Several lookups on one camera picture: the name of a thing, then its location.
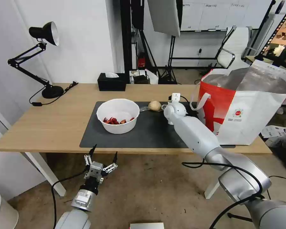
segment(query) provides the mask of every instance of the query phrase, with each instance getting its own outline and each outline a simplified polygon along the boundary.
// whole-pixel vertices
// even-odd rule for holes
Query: white chair
[[[217,62],[224,68],[235,70],[250,65],[242,61],[242,55],[249,47],[252,29],[250,27],[227,28],[227,33],[216,55]]]

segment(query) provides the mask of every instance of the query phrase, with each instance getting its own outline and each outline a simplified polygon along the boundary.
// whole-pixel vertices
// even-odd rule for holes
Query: lamp base
[[[62,96],[64,89],[60,86],[48,86],[42,91],[42,97],[46,99],[54,99]]]

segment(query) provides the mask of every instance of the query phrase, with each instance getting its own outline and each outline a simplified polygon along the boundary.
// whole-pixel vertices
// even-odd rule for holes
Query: concrete floor
[[[200,79],[196,70],[176,70],[178,82],[186,84]],[[97,154],[95,161],[109,164],[113,155]],[[59,179],[84,168],[83,154],[47,154],[49,166]],[[250,156],[267,175],[286,177],[286,169],[274,155]],[[94,211],[89,213],[91,229],[127,229],[130,223],[164,222],[166,229],[209,228],[216,216],[232,200],[219,188],[210,200],[204,198],[208,184],[217,171],[209,166],[199,169],[183,167],[181,162],[200,162],[197,155],[118,155],[118,169],[99,186]],[[272,178],[269,189],[272,199],[286,201],[286,180]],[[66,196],[57,198],[58,219],[70,211],[71,200],[84,183],[83,176],[63,182]],[[53,227],[53,201],[50,184],[42,184],[10,200],[19,211],[16,229],[45,229]],[[249,217],[244,206],[232,211]],[[216,228],[253,229],[250,222],[224,216]]]

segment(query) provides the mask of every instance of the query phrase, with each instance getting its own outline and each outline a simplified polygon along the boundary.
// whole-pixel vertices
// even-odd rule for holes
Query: bag handle
[[[191,102],[190,102],[190,107],[191,107],[191,109],[192,109],[193,111],[200,110],[200,109],[204,106],[204,104],[206,103],[207,99],[210,99],[210,98],[211,98],[211,95],[208,94],[208,93],[205,93],[205,94],[202,96],[202,98],[201,98],[201,100],[199,101],[199,103],[197,104],[197,107],[194,108],[194,107],[192,106],[192,102],[193,102],[193,100],[194,100],[194,95],[192,95],[192,97],[191,97]]]

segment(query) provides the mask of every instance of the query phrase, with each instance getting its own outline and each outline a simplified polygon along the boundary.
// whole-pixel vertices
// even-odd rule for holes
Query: white bag
[[[285,99],[286,70],[256,60],[249,68],[211,70],[191,108],[221,145],[250,145]]]

